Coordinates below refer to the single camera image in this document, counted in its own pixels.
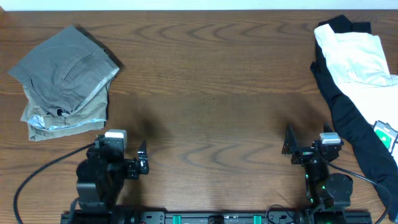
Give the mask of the grey shorts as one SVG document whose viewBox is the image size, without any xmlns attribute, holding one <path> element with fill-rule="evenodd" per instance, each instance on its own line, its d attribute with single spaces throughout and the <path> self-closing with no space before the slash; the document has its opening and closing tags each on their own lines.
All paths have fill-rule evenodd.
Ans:
<svg viewBox="0 0 398 224">
<path fill-rule="evenodd" d="M 9 74 L 40 107 L 62 117 L 84 107 L 118 71 L 105 49 L 69 26 L 33 48 Z"/>
</svg>

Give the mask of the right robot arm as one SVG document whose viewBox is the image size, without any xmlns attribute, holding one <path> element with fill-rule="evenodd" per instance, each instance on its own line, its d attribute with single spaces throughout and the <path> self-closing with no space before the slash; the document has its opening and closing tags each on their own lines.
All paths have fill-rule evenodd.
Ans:
<svg viewBox="0 0 398 224">
<path fill-rule="evenodd" d="M 345 208 L 351 205 L 353 180 L 331 173 L 330 162 L 339 157 L 343 141 L 328 124 L 311 146 L 299 146 L 291 125 L 287 125 L 282 153 L 291 155 L 291 164 L 305 170 L 306 194 L 312 206 L 294 215 L 295 223 L 347 224 Z"/>
</svg>

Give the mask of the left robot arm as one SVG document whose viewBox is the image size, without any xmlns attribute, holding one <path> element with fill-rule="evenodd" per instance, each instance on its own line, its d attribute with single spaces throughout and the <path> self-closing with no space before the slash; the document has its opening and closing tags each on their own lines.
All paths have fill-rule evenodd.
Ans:
<svg viewBox="0 0 398 224">
<path fill-rule="evenodd" d="M 76 169 L 78 198 L 61 216 L 61 223 L 141 222 L 139 212 L 116 202 L 126 179 L 137 180 L 149 173 L 147 142 L 142 142 L 133 159 L 124 157 L 125 143 L 124 138 L 104 135 L 95 139 L 86 152 L 87 159 Z"/>
</svg>

